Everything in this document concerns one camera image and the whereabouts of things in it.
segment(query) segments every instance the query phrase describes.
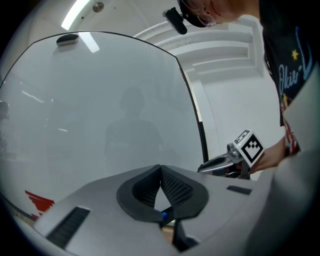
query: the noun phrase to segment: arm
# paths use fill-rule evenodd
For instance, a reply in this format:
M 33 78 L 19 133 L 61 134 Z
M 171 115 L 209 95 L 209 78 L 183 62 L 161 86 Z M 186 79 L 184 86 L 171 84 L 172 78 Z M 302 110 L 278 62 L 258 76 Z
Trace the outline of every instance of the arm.
M 275 145 L 267 148 L 260 159 L 251 169 L 251 174 L 267 168 L 276 167 L 286 156 L 285 137 L 279 140 Z

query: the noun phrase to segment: black vent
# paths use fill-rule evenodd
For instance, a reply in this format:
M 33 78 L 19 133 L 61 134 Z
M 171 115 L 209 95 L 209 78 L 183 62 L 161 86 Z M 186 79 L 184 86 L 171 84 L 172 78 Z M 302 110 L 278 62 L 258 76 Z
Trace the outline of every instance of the black vent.
M 47 236 L 47 239 L 60 248 L 65 248 L 78 228 L 89 214 L 88 209 L 76 207 L 67 217 Z
M 193 188 L 165 170 L 161 170 L 161 187 L 173 208 L 188 201 L 193 195 Z
M 158 171 L 154 171 L 134 184 L 132 193 L 139 202 L 154 208 L 159 188 L 160 173 Z
M 240 186 L 233 186 L 230 185 L 226 188 L 227 190 L 231 190 L 240 194 L 244 194 L 244 195 L 250 195 L 252 189 L 249 188 L 244 188 L 244 187 L 240 187 Z

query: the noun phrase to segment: white wall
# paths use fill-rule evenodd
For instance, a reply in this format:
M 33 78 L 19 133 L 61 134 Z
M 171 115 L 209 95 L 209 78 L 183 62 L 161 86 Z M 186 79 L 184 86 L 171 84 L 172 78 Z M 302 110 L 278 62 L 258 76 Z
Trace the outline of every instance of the white wall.
M 221 154 L 245 129 L 253 129 L 265 147 L 274 145 L 284 136 L 276 87 L 268 74 L 224 83 L 213 81 L 203 88 L 219 138 L 216 147 Z

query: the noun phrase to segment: black slot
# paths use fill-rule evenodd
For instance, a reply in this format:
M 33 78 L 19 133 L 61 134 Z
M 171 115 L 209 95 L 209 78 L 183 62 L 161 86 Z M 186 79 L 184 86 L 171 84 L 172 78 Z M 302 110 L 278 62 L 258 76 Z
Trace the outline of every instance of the black slot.
M 206 139 L 206 132 L 205 132 L 204 123 L 198 122 L 198 128 L 199 128 L 200 139 L 201 139 L 203 162 L 206 163 L 209 161 L 209 153 L 208 153 L 208 146 L 207 146 L 207 139 Z
M 240 194 L 244 194 L 244 195 L 250 195 L 250 193 L 252 191 L 252 189 L 249 189 L 249 188 L 240 187 L 240 186 L 233 186 L 233 185 L 228 186 L 226 189 L 240 193 Z
M 88 209 L 74 208 L 46 238 L 64 249 L 89 213 Z

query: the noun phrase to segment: red logo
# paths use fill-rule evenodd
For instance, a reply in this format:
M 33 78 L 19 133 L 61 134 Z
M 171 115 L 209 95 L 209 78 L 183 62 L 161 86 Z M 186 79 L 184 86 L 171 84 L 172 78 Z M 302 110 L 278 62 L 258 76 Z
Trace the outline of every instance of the red logo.
M 41 211 L 41 212 L 45 212 L 46 210 L 48 210 L 52 205 L 55 204 L 55 202 L 53 200 L 38 196 L 36 194 L 32 194 L 29 191 L 25 190 L 25 193 L 27 195 L 29 195 L 30 200 L 32 201 L 32 203 L 34 203 L 35 207 Z M 34 218 L 38 218 L 37 215 L 32 214 L 32 217 Z

